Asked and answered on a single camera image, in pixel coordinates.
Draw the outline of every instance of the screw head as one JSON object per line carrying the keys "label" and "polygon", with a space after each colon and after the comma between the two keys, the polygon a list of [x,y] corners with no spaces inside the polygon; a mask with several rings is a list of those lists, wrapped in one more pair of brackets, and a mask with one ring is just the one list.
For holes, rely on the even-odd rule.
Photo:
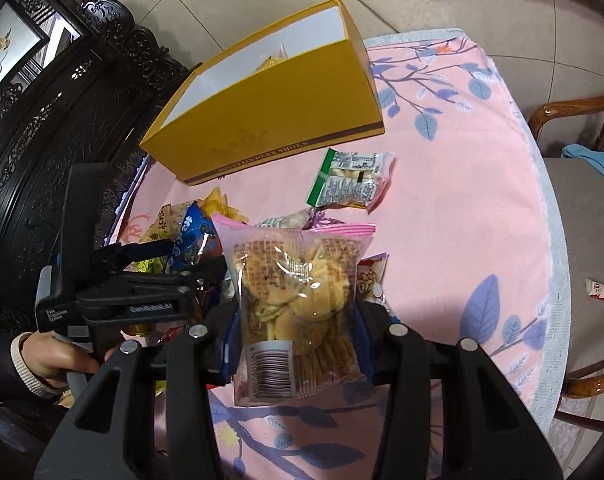
{"label": "screw head", "polygon": [[132,354],[138,348],[140,348],[140,343],[138,343],[134,339],[128,339],[120,345],[120,352],[122,352],[123,354]]}
{"label": "screw head", "polygon": [[207,333],[208,328],[204,325],[193,325],[191,328],[189,328],[189,335],[194,339],[197,339],[198,337],[204,337],[205,335],[207,335]]}
{"label": "screw head", "polygon": [[393,323],[388,328],[388,332],[396,337],[403,337],[409,332],[409,328],[403,323]]}
{"label": "screw head", "polygon": [[479,345],[477,345],[477,341],[475,339],[471,339],[470,337],[465,337],[464,339],[462,339],[460,341],[460,346],[463,350],[466,350],[467,352],[475,352],[479,348]]}

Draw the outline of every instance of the carved wooden cabinet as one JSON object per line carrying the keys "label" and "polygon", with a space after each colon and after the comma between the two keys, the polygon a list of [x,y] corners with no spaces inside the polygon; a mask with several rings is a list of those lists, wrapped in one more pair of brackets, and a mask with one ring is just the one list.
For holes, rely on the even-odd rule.
{"label": "carved wooden cabinet", "polygon": [[135,27],[116,0],[78,9],[89,34],[62,51],[22,92],[0,95],[0,326],[32,326],[40,269],[61,223],[71,165],[110,162],[100,245],[143,160],[150,123],[186,70]]}

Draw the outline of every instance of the tablecloth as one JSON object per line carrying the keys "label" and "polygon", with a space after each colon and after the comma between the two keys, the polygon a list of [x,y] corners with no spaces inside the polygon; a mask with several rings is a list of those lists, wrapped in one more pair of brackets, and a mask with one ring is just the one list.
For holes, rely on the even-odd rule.
{"label": "tablecloth", "polygon": [[[399,161],[370,214],[370,254],[387,251],[384,291],[425,338],[475,338],[547,431],[566,365],[570,287],[562,223],[531,133],[494,63],[461,30],[367,41],[386,133],[337,146],[393,151]],[[304,207],[325,150],[195,187],[150,166],[118,239],[133,242],[164,203],[204,198],[215,186],[251,222]],[[221,456],[238,478],[366,479],[381,435],[386,389],[364,381],[269,408],[210,393]],[[441,466],[441,390],[432,384],[431,473]]]}

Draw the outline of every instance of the framed painting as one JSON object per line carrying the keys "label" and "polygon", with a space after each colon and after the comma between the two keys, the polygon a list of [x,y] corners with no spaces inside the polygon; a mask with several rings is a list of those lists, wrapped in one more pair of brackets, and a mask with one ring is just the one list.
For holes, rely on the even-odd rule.
{"label": "framed painting", "polygon": [[48,36],[14,0],[0,10],[0,91],[48,42]]}

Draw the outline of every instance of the sleeve cuff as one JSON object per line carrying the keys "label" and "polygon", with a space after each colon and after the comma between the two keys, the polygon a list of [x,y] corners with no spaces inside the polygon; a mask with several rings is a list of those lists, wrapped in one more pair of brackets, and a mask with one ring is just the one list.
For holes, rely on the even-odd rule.
{"label": "sleeve cuff", "polygon": [[22,343],[28,338],[32,332],[24,332],[13,339],[11,343],[11,359],[13,361],[13,366],[15,366],[15,370],[18,372],[18,375],[29,389],[29,391],[41,399],[52,399],[53,397],[57,397],[62,394],[67,388],[55,389],[47,386],[42,381],[40,381],[31,370],[29,370],[28,366],[24,362],[22,358]]}

